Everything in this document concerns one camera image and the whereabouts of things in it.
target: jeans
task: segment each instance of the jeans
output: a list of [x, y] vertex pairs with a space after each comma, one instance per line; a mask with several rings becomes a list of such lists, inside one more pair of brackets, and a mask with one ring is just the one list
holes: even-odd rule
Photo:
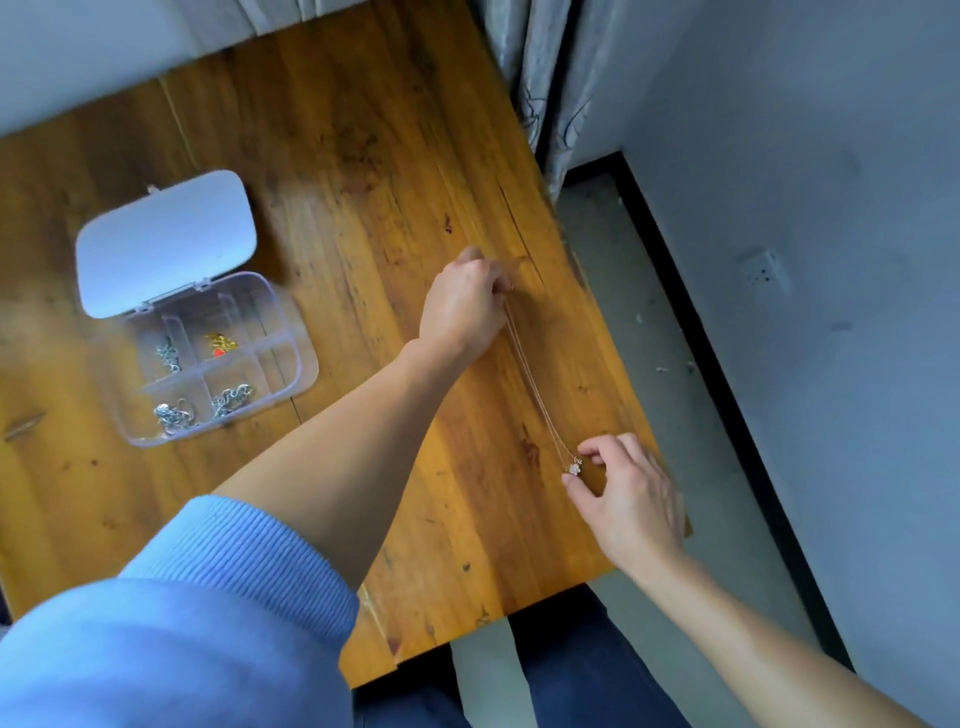
[[[689, 728], [587, 585], [510, 617], [540, 728]], [[449, 645], [353, 693], [357, 728], [469, 728]]]

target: white box lid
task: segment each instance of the white box lid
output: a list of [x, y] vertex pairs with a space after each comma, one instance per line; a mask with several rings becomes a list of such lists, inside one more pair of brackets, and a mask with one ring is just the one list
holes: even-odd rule
[[209, 172], [94, 218], [77, 236], [88, 316], [106, 319], [250, 260], [256, 227], [240, 178]]

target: black baseboard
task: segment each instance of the black baseboard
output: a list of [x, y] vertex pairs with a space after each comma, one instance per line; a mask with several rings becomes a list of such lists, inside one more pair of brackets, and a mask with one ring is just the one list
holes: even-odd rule
[[564, 186], [571, 186], [602, 174], [609, 174], [613, 177], [623, 206], [629, 213], [636, 232], [653, 262], [654, 270], [657, 271], [657, 276], [666, 292], [667, 300], [670, 302], [674, 315], [684, 332], [686, 342], [693, 352], [693, 358], [703, 375], [710, 397], [720, 413], [720, 419], [733, 444], [740, 466], [747, 475], [747, 480], [754, 492], [756, 502], [760, 506], [760, 511], [767, 521], [770, 533], [774, 537], [783, 563], [786, 564], [793, 583], [797, 587], [797, 592], [806, 613], [810, 617], [820, 646], [827, 655], [841, 665], [853, 670], [847, 648], [840, 638], [836, 624], [833, 623], [833, 617], [830, 616], [827, 604], [820, 594], [820, 588], [813, 578], [813, 572], [810, 571], [810, 566], [806, 562], [797, 536], [790, 526], [790, 521], [787, 520], [786, 514], [783, 512], [783, 506], [780, 505], [780, 500], [774, 491], [770, 475], [767, 474], [763, 461], [760, 459], [760, 454], [756, 450], [754, 439], [743, 419], [743, 414], [740, 412], [740, 407], [733, 396], [733, 391], [724, 377], [720, 362], [717, 360], [709, 339], [707, 339], [707, 333], [704, 331], [700, 316], [693, 307], [693, 301], [690, 300], [684, 281], [677, 271], [673, 256], [667, 249], [666, 243], [663, 242], [663, 236], [660, 235], [657, 222], [654, 220], [646, 200], [643, 199], [643, 193], [630, 171], [627, 160], [621, 153], [617, 152], [575, 167], [567, 172]]

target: electrical outlet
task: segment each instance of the electrical outlet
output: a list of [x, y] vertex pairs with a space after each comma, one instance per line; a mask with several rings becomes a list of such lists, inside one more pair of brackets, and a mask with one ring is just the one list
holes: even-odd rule
[[783, 272], [780, 261], [771, 250], [757, 251], [737, 261], [740, 276], [748, 288], [762, 289], [777, 288], [782, 293], [789, 290], [789, 282]]

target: ribbed cuff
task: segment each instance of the ribbed cuff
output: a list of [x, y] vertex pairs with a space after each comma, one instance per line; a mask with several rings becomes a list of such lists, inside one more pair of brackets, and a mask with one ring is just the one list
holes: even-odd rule
[[179, 581], [243, 596], [338, 650], [359, 609], [347, 582], [296, 531], [222, 496], [190, 500], [120, 578]]

